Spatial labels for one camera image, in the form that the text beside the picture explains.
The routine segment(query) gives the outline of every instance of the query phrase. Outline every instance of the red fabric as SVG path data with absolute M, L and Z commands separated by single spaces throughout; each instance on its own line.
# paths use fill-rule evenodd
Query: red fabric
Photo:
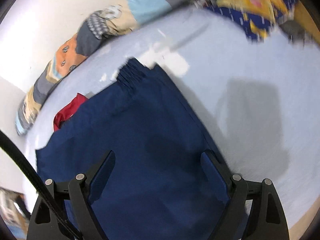
M 63 122 L 68 120 L 78 110 L 79 106 L 87 100 L 88 99 L 84 95 L 77 93 L 77 96 L 68 105 L 62 108 L 54 117 L 53 130 L 59 130 Z

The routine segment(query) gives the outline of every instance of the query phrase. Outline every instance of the navy blue fabric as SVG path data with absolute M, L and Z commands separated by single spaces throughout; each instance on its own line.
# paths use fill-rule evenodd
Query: navy blue fabric
M 225 204 L 215 194 L 221 187 L 202 170 L 206 149 L 218 152 L 167 74 L 131 59 L 117 82 L 83 103 L 36 156 L 42 180 L 60 182 L 86 172 L 106 150 L 115 152 L 115 167 L 92 204 L 110 240 L 207 240 Z
M 201 154 L 201 166 L 206 174 L 208 181 L 212 185 L 212 188 L 215 189 L 214 193 L 218 200 L 221 200 L 225 205 L 230 200 L 228 196 L 228 188 L 223 180 L 222 176 L 218 172 L 217 168 L 213 165 L 212 161 L 206 153 Z

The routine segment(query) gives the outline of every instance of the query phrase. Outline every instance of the patchwork fabric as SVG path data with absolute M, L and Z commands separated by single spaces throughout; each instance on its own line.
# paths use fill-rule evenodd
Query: patchwork fabric
M 206 8 L 228 17 L 243 28 L 252 41 L 262 41 L 275 24 L 293 19 L 298 0 L 193 0 L 197 7 Z
M 170 11 L 185 0 L 115 0 L 92 13 L 77 34 L 63 44 L 27 93 L 17 111 L 16 130 L 26 134 L 45 100 L 70 71 L 96 51 L 107 38 L 123 35 Z

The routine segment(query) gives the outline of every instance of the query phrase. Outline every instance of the wall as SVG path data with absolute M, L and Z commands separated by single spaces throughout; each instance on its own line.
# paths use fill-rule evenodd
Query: wall
M 0 77 L 0 129 L 21 151 L 24 150 L 24 138 L 17 135 L 14 119 L 24 95 L 22 90 Z M 0 187 L 23 192 L 23 176 L 17 165 L 0 149 Z
M 111 0 L 17 0 L 0 25 L 0 76 L 27 92 L 55 51 Z

